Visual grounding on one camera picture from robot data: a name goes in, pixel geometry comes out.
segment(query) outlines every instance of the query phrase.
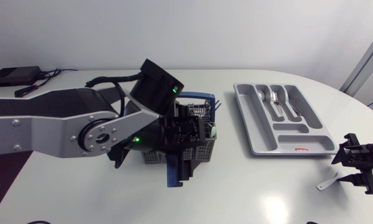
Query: fork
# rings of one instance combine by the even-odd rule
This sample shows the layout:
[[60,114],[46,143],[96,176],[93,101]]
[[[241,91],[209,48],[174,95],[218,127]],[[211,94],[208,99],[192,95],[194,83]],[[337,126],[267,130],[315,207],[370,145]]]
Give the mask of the fork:
[[283,116],[283,110],[281,108],[281,105],[280,105],[280,102],[279,102],[279,99],[278,99],[278,95],[275,91],[272,91],[272,102],[278,108],[278,111],[279,111],[280,115]]

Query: white wall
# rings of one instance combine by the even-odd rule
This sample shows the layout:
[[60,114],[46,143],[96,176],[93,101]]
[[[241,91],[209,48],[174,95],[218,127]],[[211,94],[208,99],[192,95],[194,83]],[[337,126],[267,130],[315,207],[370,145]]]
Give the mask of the white wall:
[[259,68],[339,88],[373,0],[0,0],[0,68]]

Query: gray plastic basket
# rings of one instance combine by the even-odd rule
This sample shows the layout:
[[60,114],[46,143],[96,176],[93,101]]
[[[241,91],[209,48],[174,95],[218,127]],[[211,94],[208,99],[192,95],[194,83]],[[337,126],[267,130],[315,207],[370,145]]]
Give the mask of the gray plastic basket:
[[[215,122],[211,122],[210,106],[204,105],[188,105],[192,116],[200,117],[204,122],[205,144],[203,146],[185,149],[182,152],[184,160],[195,159],[200,162],[209,162],[211,159],[212,149],[217,135],[210,137],[212,127],[215,127]],[[160,164],[166,163],[166,156],[160,152],[142,152],[142,157],[145,164]]]

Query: black device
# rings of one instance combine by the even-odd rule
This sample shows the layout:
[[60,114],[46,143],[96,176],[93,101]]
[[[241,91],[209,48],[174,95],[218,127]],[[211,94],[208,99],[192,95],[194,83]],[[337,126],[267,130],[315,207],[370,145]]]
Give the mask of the black device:
[[360,174],[351,174],[341,177],[338,181],[351,182],[354,186],[366,187],[366,194],[373,194],[373,143],[360,145],[356,135],[349,133],[344,136],[346,142],[334,157],[332,164],[341,162],[343,166],[355,167]]
[[38,66],[3,68],[0,70],[0,86],[33,85],[40,72]]

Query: tray compartment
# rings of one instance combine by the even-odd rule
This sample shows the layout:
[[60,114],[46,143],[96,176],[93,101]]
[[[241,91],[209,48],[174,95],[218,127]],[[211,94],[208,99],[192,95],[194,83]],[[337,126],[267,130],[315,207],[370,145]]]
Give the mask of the tray compartment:
[[266,85],[256,85],[255,88],[257,90],[261,90],[265,94],[265,99],[261,100],[260,95],[258,94],[258,92],[256,92],[256,95],[258,96],[258,99],[260,99],[260,101],[262,101],[263,105],[265,106],[265,108],[269,112],[272,120],[277,121],[277,122],[284,121],[285,118],[283,116],[281,116],[280,114],[278,114],[278,108],[276,107],[274,102],[271,102],[272,94],[271,94],[271,91],[270,91],[269,87],[266,86]]
[[309,133],[305,124],[273,124],[273,129],[277,133]]
[[288,95],[285,89],[281,85],[270,85],[270,88],[272,91],[276,92],[279,104],[283,110],[283,113],[286,114],[288,120],[292,122],[302,121],[302,118],[294,112],[291,105],[289,104]]
[[334,150],[332,140],[327,136],[281,135],[279,145],[286,151],[321,152]]
[[286,85],[285,88],[288,93],[288,100],[290,104],[301,113],[308,125],[315,129],[323,128],[319,118],[316,116],[315,112],[312,110],[311,106],[297,89],[297,87]]
[[278,144],[257,91],[252,85],[248,84],[237,85],[235,88],[247,134],[255,136],[254,142],[249,137],[250,144],[261,151],[275,150]]

